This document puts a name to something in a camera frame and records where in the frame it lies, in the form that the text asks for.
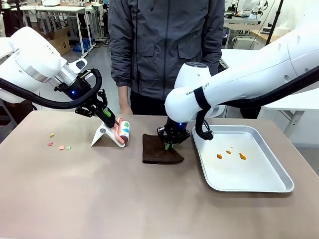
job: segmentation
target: white phone stand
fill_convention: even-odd
[[[115,130],[113,128],[108,128],[104,122],[101,123],[100,127],[95,132],[91,147],[102,137],[102,135],[107,134],[119,147],[124,147],[124,143],[120,143],[115,138]]]

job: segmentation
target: small debris piece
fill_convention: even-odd
[[[240,155],[240,158],[241,158],[241,159],[244,159],[244,160],[247,159],[246,156],[244,156],[242,153],[239,153],[239,155]]]

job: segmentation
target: cardboard box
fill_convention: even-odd
[[[50,32],[48,34],[43,34],[37,27],[33,27],[33,29],[47,39],[61,56],[71,50],[68,38],[69,27],[64,27],[56,32]]]

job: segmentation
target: person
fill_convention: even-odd
[[[110,1],[111,76],[122,114],[166,115],[165,98],[186,62],[218,73],[224,9],[223,0]]]

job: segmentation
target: jacket zipper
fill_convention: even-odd
[[[165,87],[166,87],[166,50],[167,50],[167,34],[168,34],[169,12],[170,12],[170,0],[168,0],[168,6],[167,6],[166,34],[165,34],[165,43],[164,43],[163,99],[165,99]]]

